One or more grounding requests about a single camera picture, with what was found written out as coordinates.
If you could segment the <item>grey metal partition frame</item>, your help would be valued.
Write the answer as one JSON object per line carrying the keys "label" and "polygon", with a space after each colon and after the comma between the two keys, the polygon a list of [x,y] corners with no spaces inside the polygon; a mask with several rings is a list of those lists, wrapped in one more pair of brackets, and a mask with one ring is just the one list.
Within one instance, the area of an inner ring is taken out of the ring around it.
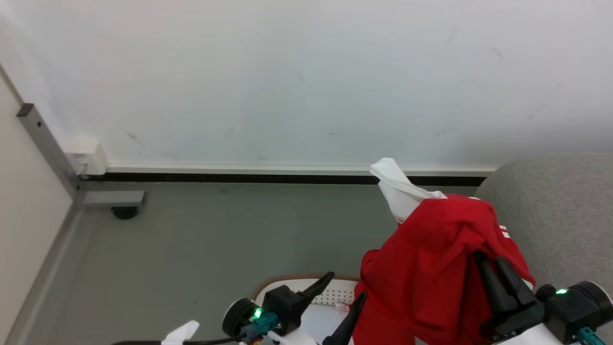
{"label": "grey metal partition frame", "polygon": [[79,206],[88,207],[139,207],[144,205],[146,192],[138,191],[88,191],[83,181],[72,169],[68,158],[46,126],[34,104],[24,103],[17,118],[31,136],[33,142],[63,184],[68,194]]}

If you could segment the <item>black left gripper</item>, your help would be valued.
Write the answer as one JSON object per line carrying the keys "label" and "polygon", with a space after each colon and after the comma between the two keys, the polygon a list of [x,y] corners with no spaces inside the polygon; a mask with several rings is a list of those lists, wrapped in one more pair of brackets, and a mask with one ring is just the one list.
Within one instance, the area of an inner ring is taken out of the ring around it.
{"label": "black left gripper", "polygon": [[[277,316],[273,331],[280,336],[285,336],[298,329],[301,325],[302,315],[308,308],[308,302],[311,303],[315,297],[320,296],[334,277],[335,273],[329,271],[300,292],[294,292],[285,285],[266,292],[262,308],[265,313],[273,312]],[[322,345],[350,345],[352,334],[366,299],[367,292],[361,292],[354,300],[348,315],[335,332],[323,340]]]}

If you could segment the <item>white and black baseboard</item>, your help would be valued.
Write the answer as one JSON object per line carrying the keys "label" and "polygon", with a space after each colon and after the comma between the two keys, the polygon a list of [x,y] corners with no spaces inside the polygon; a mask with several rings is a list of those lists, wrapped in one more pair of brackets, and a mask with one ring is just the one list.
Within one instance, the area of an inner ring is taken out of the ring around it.
{"label": "white and black baseboard", "polygon": [[[497,169],[485,167],[403,167],[415,185],[480,186]],[[79,179],[95,183],[248,183],[302,185],[376,185],[368,166],[256,166],[111,164],[105,174],[82,174]]]}

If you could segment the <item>white wall socket box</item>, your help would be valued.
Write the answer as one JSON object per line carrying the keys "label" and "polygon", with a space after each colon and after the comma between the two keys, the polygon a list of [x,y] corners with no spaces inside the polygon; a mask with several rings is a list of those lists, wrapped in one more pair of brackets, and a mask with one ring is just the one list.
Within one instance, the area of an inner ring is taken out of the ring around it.
{"label": "white wall socket box", "polygon": [[104,175],[107,172],[109,160],[96,139],[77,138],[63,151],[77,175]]}

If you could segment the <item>white partition panel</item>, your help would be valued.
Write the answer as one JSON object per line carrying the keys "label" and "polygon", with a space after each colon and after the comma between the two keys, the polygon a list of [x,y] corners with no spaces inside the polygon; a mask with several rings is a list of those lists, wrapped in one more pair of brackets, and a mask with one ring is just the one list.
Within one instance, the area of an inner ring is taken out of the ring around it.
{"label": "white partition panel", "polygon": [[18,118],[0,66],[0,343],[7,338],[72,205]]}

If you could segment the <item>grey fabric sofa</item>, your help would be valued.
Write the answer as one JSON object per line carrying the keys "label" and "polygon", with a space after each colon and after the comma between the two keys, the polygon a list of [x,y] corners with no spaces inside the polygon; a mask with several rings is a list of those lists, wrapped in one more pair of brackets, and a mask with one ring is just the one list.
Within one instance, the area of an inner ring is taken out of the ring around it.
{"label": "grey fabric sofa", "polygon": [[475,193],[488,201],[536,282],[589,280],[613,299],[613,153],[516,159]]}

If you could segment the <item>red garment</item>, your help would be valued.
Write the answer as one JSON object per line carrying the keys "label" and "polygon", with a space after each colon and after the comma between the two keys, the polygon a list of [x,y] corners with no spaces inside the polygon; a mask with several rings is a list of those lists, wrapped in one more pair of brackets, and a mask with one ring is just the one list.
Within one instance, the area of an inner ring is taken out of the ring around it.
{"label": "red garment", "polygon": [[474,253],[504,257],[530,284],[519,247],[487,201],[425,199],[378,250],[362,259],[355,294],[366,292],[354,345],[481,345],[492,312]]}

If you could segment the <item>white laundry basket brown rim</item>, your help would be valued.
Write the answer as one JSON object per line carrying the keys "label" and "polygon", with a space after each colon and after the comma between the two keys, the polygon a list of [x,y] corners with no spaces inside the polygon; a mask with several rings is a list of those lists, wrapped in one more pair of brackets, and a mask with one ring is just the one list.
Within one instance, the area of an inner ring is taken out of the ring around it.
{"label": "white laundry basket brown rim", "polygon": [[[322,276],[322,273],[304,273],[272,277],[255,290],[251,301],[262,306],[266,292],[284,285],[293,292],[302,292]],[[298,330],[283,337],[267,336],[259,345],[323,345],[323,340],[331,336],[348,316],[358,281],[356,277],[335,275],[306,309]]]}

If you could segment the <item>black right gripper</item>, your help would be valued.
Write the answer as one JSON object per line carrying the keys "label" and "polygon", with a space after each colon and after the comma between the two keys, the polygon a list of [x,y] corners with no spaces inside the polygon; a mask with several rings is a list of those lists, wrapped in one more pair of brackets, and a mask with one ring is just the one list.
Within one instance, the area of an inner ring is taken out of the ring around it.
{"label": "black right gripper", "polygon": [[[495,273],[492,262],[482,251],[474,253],[488,302],[493,314],[481,323],[481,338],[485,344],[496,344],[514,338],[526,330],[542,323],[545,305],[536,297],[519,273],[503,257],[495,259]],[[516,310],[506,312],[506,294]]]}

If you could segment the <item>white garment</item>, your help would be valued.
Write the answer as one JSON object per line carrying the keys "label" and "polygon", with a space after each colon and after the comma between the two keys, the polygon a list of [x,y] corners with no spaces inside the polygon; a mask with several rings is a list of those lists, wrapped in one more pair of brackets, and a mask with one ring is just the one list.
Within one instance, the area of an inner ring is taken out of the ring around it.
{"label": "white garment", "polygon": [[380,159],[370,166],[369,171],[379,179],[377,185],[398,223],[407,220],[424,200],[447,198],[443,192],[431,192],[414,185],[394,159]]}

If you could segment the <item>white cloth scrap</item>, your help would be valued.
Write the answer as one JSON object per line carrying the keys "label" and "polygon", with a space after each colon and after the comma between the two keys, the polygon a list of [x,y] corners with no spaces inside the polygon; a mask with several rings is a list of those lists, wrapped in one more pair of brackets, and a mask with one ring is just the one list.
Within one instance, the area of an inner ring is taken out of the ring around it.
{"label": "white cloth scrap", "polygon": [[161,341],[160,345],[184,345],[183,343],[189,341],[197,332],[199,326],[200,324],[197,321],[188,321],[186,324],[170,332]]}

